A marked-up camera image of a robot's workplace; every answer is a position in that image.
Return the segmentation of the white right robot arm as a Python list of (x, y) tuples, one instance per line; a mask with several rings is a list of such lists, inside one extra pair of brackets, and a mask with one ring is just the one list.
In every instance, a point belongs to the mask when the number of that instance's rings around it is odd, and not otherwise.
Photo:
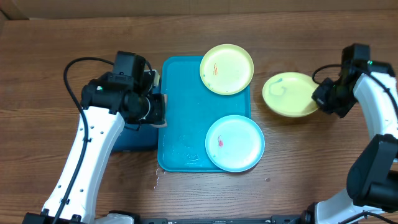
[(397, 211), (397, 80), (392, 65), (371, 60), (370, 47), (352, 44), (343, 49), (339, 78), (319, 83), (312, 100), (326, 114), (344, 118), (358, 103), (370, 142), (351, 166), (346, 187), (313, 203), (294, 223), (357, 223)]

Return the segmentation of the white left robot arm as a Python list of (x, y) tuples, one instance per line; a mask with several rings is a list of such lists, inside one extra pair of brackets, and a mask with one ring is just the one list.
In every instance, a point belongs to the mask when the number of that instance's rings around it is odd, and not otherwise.
[(22, 224), (139, 221), (136, 215), (120, 211), (97, 218), (96, 202), (109, 156), (125, 125), (165, 124), (165, 95), (152, 91), (160, 75), (144, 57), (119, 51), (111, 62), (112, 71), (90, 80), (77, 98), (68, 82), (68, 71), (83, 60), (72, 60), (63, 71), (65, 87), (80, 114), (75, 140), (41, 212), (26, 213)]

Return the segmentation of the light blue plate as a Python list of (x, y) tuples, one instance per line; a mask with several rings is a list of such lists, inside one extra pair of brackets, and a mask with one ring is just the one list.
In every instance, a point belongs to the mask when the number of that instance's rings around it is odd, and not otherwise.
[(205, 138), (210, 161), (227, 172), (244, 172), (253, 168), (265, 151), (261, 128), (250, 118), (228, 115), (215, 121)]

